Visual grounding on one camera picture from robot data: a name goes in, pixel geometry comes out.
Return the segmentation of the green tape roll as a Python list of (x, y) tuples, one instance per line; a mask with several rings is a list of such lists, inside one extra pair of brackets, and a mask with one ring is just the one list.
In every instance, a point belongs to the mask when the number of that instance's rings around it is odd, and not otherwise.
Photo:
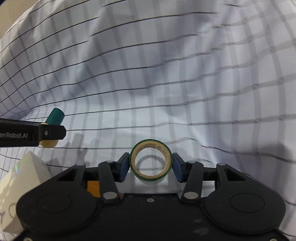
[[(156, 161), (160, 165), (144, 166), (145, 161)], [(156, 182), (164, 178), (173, 166), (170, 148), (163, 142), (154, 139), (145, 139), (138, 142), (131, 150), (129, 166), (132, 173), (142, 182)]]

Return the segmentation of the brown leather wallet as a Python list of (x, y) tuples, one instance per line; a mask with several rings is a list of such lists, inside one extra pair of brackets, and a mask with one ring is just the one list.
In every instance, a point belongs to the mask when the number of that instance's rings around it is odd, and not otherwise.
[(87, 191), (94, 197), (100, 198), (100, 185), (99, 181), (87, 181)]

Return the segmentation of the white vivo phone box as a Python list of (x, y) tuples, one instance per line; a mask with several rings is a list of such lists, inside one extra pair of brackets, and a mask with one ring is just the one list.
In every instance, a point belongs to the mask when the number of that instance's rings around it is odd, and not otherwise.
[(31, 151), (1, 180), (1, 231), (19, 234), (23, 228), (16, 215), (16, 204), (30, 190), (51, 179), (45, 162)]

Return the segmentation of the lavender checked cloth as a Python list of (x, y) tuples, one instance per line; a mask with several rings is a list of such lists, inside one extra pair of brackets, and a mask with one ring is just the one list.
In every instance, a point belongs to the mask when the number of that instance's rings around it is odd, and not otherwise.
[(52, 175), (160, 140), (274, 189), (295, 237), (295, 1), (38, 1), (1, 36), (1, 117), (54, 108)]

